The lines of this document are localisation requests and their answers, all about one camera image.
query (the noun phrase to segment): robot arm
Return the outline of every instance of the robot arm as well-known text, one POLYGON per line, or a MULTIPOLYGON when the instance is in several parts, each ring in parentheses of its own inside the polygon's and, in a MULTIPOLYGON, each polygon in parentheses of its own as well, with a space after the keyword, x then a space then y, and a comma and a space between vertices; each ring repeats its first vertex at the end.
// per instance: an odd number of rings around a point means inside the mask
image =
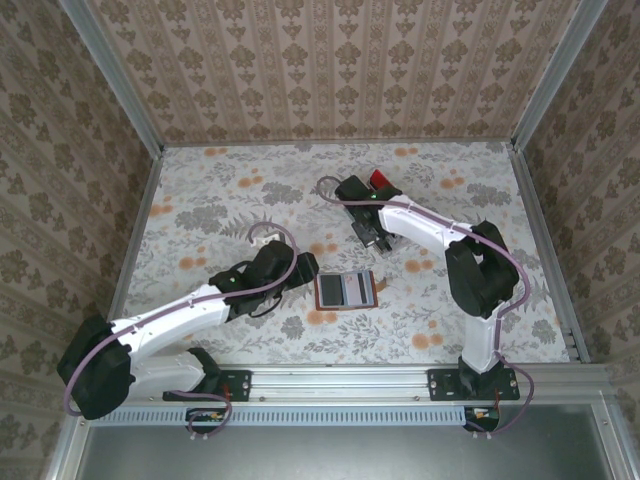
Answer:
MULTIPOLYGON (((351 176, 340 183, 335 193, 340 200, 347 201, 392 200, 414 204, 377 170, 369 185, 351 176)), ((498 362, 495 355, 497 307, 513 296, 518 272, 501 254, 451 226, 463 227, 506 250, 496 226, 487 221, 477 226, 454 222, 424 207, 420 209, 427 212, 427 216, 393 205, 346 208, 354 220, 352 227, 365 246, 373 246, 381 253, 389 252, 395 236, 399 235, 446 260, 451 296, 469 315, 465 321, 462 362, 478 375, 489 372, 498 362)))
POLYGON ((88 420, 100 418, 127 398, 145 398, 169 390, 214 393, 219 369, 203 349, 172 356, 152 356, 203 328, 252 314, 267 300, 313 280, 318 264, 311 253, 299 254, 286 280, 268 288, 291 268, 294 250, 274 240, 253 261, 220 272, 190 294, 150 312, 108 323, 87 318, 65 351, 57 371, 65 384, 84 358, 105 339, 121 334, 100 349, 77 377, 72 395, 88 420), (221 298, 267 286, 259 293, 221 298))

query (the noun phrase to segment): connector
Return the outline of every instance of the connector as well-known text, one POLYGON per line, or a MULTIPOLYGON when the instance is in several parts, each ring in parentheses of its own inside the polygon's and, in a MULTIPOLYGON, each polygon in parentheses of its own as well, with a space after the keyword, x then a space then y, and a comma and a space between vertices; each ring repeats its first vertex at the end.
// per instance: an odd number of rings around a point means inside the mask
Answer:
POLYGON ((284 234, 282 232, 271 232, 271 233, 268 233, 267 235, 255 237, 251 241, 251 246, 260 249, 273 240, 284 242, 284 234))

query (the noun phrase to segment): white floral surface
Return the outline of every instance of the white floral surface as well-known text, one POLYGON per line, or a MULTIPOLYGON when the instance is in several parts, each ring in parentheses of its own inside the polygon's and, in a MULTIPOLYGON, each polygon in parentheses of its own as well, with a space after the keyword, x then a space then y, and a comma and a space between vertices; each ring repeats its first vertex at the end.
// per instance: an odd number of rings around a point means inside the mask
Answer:
POLYGON ((529 302, 504 322, 505 355, 518 362, 568 361, 502 143, 168 149, 126 313, 158 307, 252 259, 256 250, 246 231, 269 219, 287 226, 301 251, 315 253, 321 271, 372 269, 376 281, 385 278, 379 308, 316 312, 308 285, 286 292, 265 317, 240 317, 185 344, 205 347, 224 364, 455 362, 464 313, 449 294, 444 259, 409 242, 380 258, 357 240, 343 208, 314 193, 322 175, 366 181, 376 168, 421 205, 460 221, 486 218, 498 225, 533 286, 529 302))

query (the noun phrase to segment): floral wallpaper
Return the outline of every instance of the floral wallpaper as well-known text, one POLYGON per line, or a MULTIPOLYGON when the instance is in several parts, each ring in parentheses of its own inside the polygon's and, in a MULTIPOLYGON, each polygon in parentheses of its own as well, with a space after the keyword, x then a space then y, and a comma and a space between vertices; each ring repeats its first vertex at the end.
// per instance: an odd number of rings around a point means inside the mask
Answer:
POLYGON ((578 0, 91 0, 167 144, 506 138, 578 0))
POLYGON ((373 270, 379 308, 318 312, 307 285, 286 292, 274 312, 203 330, 185 346, 202 346, 223 364, 457 361, 465 315, 451 299, 444 259, 409 241, 380 258, 356 238, 346 211, 316 194, 323 175, 366 180, 376 168, 419 204, 460 221, 486 218, 498 225, 533 286, 528 303, 506 318, 505 355, 518 362, 568 361, 503 143, 169 148, 126 313, 156 308, 253 259, 257 250, 245 235, 268 219, 289 228, 323 272, 373 270))
POLYGON ((56 364, 109 309, 150 159, 56 1, 0 1, 0 478, 37 479, 56 364))
POLYGON ((526 147, 595 361, 640 436, 640 4, 610 0, 526 147))

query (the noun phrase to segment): red object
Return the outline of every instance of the red object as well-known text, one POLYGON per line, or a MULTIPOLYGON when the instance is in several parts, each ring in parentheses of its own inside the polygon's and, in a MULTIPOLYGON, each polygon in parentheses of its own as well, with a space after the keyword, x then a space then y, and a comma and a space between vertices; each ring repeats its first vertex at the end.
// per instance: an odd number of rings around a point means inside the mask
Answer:
POLYGON ((378 169, 374 170, 373 175, 371 175, 371 178, 369 179, 369 184, 374 190, 380 190, 382 187, 386 187, 387 185, 393 187, 391 182, 387 180, 387 177, 385 177, 378 169))

